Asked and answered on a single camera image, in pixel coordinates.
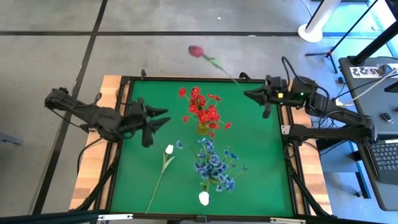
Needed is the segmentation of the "white paper label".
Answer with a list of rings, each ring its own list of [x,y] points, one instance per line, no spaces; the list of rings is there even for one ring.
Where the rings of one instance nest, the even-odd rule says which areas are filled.
[[[390,75],[390,72],[395,68],[398,68],[398,63],[350,67],[349,70],[353,78],[382,78],[383,76]]]

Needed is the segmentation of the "blue artificial flower bunch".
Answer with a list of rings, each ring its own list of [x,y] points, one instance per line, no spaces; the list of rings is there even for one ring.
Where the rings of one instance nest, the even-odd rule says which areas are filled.
[[[203,178],[210,177],[231,177],[232,172],[236,168],[234,162],[239,157],[232,153],[227,147],[219,156],[215,150],[214,140],[202,138],[198,140],[200,149],[196,152],[192,147],[191,150],[195,156],[194,170]]]
[[[235,178],[246,172],[249,168],[243,165],[240,170],[233,164],[233,159],[229,163],[220,159],[217,155],[208,158],[202,157],[193,164],[194,171],[201,177],[200,183],[202,191],[209,192],[210,187],[215,187],[217,192],[232,192],[235,188]]]

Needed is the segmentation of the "thick black pole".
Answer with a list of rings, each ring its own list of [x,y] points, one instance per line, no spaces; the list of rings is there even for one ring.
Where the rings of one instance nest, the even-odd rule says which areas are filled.
[[[382,34],[374,39],[366,48],[364,48],[356,56],[349,56],[348,59],[352,65],[361,66],[364,62],[375,52],[377,52],[383,45],[386,45],[393,37],[398,34],[398,21],[391,24]]]

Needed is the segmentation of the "silver metal bracket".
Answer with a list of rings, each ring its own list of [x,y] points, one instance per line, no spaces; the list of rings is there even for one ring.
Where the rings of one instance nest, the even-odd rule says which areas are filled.
[[[102,214],[98,215],[98,221],[111,221],[111,220],[130,220],[133,219],[132,213],[123,214]]]
[[[281,217],[270,217],[270,222],[277,224],[307,224],[305,220]]]

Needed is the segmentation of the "green table mat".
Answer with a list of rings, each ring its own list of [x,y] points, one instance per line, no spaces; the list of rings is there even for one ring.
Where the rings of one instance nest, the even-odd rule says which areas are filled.
[[[254,83],[240,84],[244,90],[256,88]],[[247,98],[235,83],[199,82],[202,92],[219,95],[216,106],[221,120],[232,122],[230,129],[215,131],[215,150],[220,156],[229,147],[239,159],[238,170],[249,169],[235,178],[232,192],[217,192],[210,187],[210,202],[203,206],[198,198],[201,177],[194,171],[195,156],[200,145],[197,119],[182,120],[188,114],[188,101],[178,97],[178,90],[188,90],[193,82],[136,81],[132,98],[143,98],[155,108],[165,108],[167,124],[154,134],[154,144],[144,148],[141,134],[127,139],[121,158],[111,203],[113,212],[145,213],[162,169],[162,154],[172,144],[175,159],[165,170],[158,191],[147,214],[179,215],[292,215],[292,203],[283,155],[277,110],[264,119],[263,109]]]

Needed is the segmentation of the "blue metal bar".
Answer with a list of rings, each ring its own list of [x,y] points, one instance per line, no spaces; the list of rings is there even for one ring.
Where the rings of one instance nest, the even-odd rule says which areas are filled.
[[[360,162],[362,161],[362,158],[360,156],[358,147],[354,142],[351,142],[351,141],[349,142],[349,146],[351,149],[351,153],[349,154],[349,157],[355,161],[356,168],[357,168],[355,175],[356,175],[356,178],[357,178],[357,181],[359,184],[359,188],[360,188],[360,191],[356,192],[355,195],[357,197],[361,197],[363,199],[371,199],[369,187],[366,183],[364,173],[360,166]]]

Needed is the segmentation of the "white column base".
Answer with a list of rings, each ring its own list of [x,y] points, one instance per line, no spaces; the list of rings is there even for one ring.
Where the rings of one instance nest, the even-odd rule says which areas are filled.
[[[323,38],[323,28],[335,12],[341,0],[322,0],[307,24],[298,28],[298,35],[307,42],[319,42]]]

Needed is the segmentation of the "black metal table frame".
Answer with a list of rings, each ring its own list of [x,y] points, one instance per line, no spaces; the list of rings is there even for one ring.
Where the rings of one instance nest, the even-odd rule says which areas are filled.
[[[132,88],[136,81],[166,81],[166,82],[193,82],[197,84],[199,82],[215,82],[215,83],[233,83],[231,80],[225,78],[193,78],[193,77],[122,77],[119,85],[119,95],[116,100],[116,105],[113,107],[122,116],[128,114],[125,106],[123,106],[122,100],[132,100]],[[282,121],[282,113],[279,106],[276,106],[277,114],[279,117],[279,123]],[[113,212],[111,210],[111,203],[114,193],[114,187],[117,179],[117,172],[119,168],[119,162],[121,158],[121,149],[125,140],[119,142],[109,142],[105,139],[108,147],[115,147],[116,152],[113,163],[108,166],[107,171],[103,174],[99,180],[97,186],[93,189],[86,200],[76,209],[68,212],[61,213],[46,213],[46,214],[35,214],[35,215],[24,215],[16,217],[2,217],[0,218],[0,224],[81,224],[88,222],[100,222],[98,221],[98,215],[102,214],[123,214],[126,212]],[[163,213],[132,213],[133,219],[150,219],[150,220],[168,220],[168,221],[182,221],[189,220],[198,223],[206,223],[208,221],[220,221],[220,222],[268,222],[270,223],[270,217],[281,217],[281,218],[294,218],[305,220],[307,224],[380,224],[377,222],[362,222],[359,220],[348,220],[331,216],[325,212],[321,212],[317,216],[301,215],[297,213],[297,206],[294,202],[294,187],[293,183],[300,180],[300,177],[295,174],[291,169],[290,162],[285,158],[285,168],[287,171],[288,185],[290,191],[290,199],[292,203],[292,215],[289,217],[285,216],[241,216],[241,215],[179,215],[179,214],[163,214]]]

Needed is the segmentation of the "red artificial rose stem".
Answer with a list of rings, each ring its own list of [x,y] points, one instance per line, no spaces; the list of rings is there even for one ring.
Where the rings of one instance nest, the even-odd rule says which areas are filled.
[[[221,66],[219,61],[216,58],[207,56],[202,47],[197,45],[190,45],[188,47],[188,53],[196,58],[203,58],[208,63],[212,64],[215,68],[223,72],[232,82],[234,82],[238,88],[243,91],[243,87]]]

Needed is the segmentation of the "black keyboard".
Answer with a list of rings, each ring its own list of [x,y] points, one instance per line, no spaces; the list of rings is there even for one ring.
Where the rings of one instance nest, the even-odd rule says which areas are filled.
[[[377,179],[383,184],[398,185],[398,139],[388,139],[368,147]]]

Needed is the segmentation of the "yellow glass bottle vase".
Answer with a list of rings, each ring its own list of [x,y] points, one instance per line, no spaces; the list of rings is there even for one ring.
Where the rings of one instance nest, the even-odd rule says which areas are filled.
[[[197,125],[197,133],[199,135],[205,136],[211,131],[208,123],[198,123]]]

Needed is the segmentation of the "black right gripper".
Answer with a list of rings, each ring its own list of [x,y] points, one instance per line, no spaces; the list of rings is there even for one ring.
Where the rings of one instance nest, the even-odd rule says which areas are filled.
[[[283,105],[287,102],[288,83],[286,79],[267,75],[264,86],[245,90],[244,94],[259,105],[264,105],[266,102]]]

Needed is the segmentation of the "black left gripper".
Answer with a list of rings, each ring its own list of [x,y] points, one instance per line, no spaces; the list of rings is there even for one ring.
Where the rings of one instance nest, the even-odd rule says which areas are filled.
[[[120,132],[124,133],[133,132],[139,126],[145,125],[149,117],[156,117],[169,111],[168,109],[149,107],[143,98],[138,98],[136,101],[127,101],[123,105],[128,111],[128,114],[122,117],[120,124]],[[168,121],[170,121],[169,117],[152,119],[149,121],[148,127],[151,131],[157,131]]]

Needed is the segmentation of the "black tripod stand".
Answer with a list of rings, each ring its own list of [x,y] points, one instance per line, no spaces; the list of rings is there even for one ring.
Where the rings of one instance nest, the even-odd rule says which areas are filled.
[[[378,2],[378,0],[375,0],[366,10],[365,12],[359,17],[359,19],[348,29],[348,31],[341,37],[341,39],[328,51],[328,52],[322,52],[322,53],[308,53],[305,54],[306,57],[311,57],[311,56],[322,56],[327,58],[333,67],[334,72],[337,74],[338,69],[336,66],[336,63],[333,60],[333,52],[336,50],[336,48],[342,43],[347,36],[350,35],[351,31],[358,25],[358,23],[365,17],[365,15],[373,8],[373,6]]]

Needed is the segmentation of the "white artificial tulip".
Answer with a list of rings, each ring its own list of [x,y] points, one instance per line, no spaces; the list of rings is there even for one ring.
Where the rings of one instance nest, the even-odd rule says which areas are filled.
[[[210,195],[208,191],[209,182],[205,182],[202,191],[198,194],[199,201],[203,206],[207,206],[210,202]]]
[[[147,209],[146,209],[146,211],[145,211],[145,214],[147,214],[147,213],[149,212],[150,208],[151,208],[151,205],[152,205],[152,203],[153,203],[153,201],[154,201],[154,198],[155,198],[156,193],[157,193],[157,191],[158,191],[158,188],[159,188],[159,185],[160,185],[160,182],[161,182],[161,180],[162,180],[162,177],[163,177],[163,175],[164,175],[165,170],[168,168],[168,166],[170,165],[170,163],[175,159],[174,156],[170,157],[170,156],[172,155],[173,151],[174,151],[174,145],[169,144],[169,145],[165,148],[165,150],[164,150],[164,152],[163,152],[163,154],[162,154],[162,169],[161,169],[161,172],[160,172],[160,175],[159,175],[157,184],[156,184],[156,186],[155,186],[155,189],[154,189],[154,191],[153,191],[152,197],[151,197],[151,199],[150,199],[150,201],[149,201],[149,204],[148,204],[148,206],[147,206]]]

